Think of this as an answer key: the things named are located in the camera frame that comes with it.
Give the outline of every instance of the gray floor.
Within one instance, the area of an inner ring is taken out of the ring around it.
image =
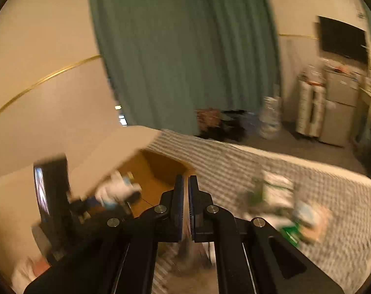
[[[350,171],[366,175],[365,168],[355,158],[350,144],[346,147],[337,147],[300,137],[293,125],[284,124],[279,136],[274,140],[267,140],[258,134],[248,136],[241,142],[242,145],[292,155],[321,163],[342,167]]]

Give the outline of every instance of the open box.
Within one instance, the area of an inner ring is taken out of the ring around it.
[[[186,162],[148,149],[139,150],[124,161],[117,170],[122,175],[131,172],[134,182],[140,184],[142,188],[141,199],[131,205],[135,217],[159,204],[161,194],[173,189],[176,175],[183,175],[186,188],[188,176],[195,173],[194,169]]]

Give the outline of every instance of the round metal bolt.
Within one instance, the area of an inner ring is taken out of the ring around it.
[[[120,224],[120,220],[118,218],[110,218],[107,221],[108,227],[115,228]]]
[[[206,210],[208,213],[217,213],[219,208],[216,205],[209,205]]]
[[[264,227],[265,226],[266,222],[262,218],[256,218],[256,219],[254,219],[253,224],[255,226],[261,228],[261,227]]]
[[[154,211],[157,213],[164,213],[166,212],[166,207],[164,205],[158,205],[154,208]]]

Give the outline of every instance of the black television screen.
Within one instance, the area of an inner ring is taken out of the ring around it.
[[[365,31],[350,24],[319,16],[320,47],[368,65]]]

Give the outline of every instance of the curtain fold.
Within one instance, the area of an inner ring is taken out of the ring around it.
[[[257,110],[279,82],[267,0],[90,0],[127,122],[196,134],[196,109]]]

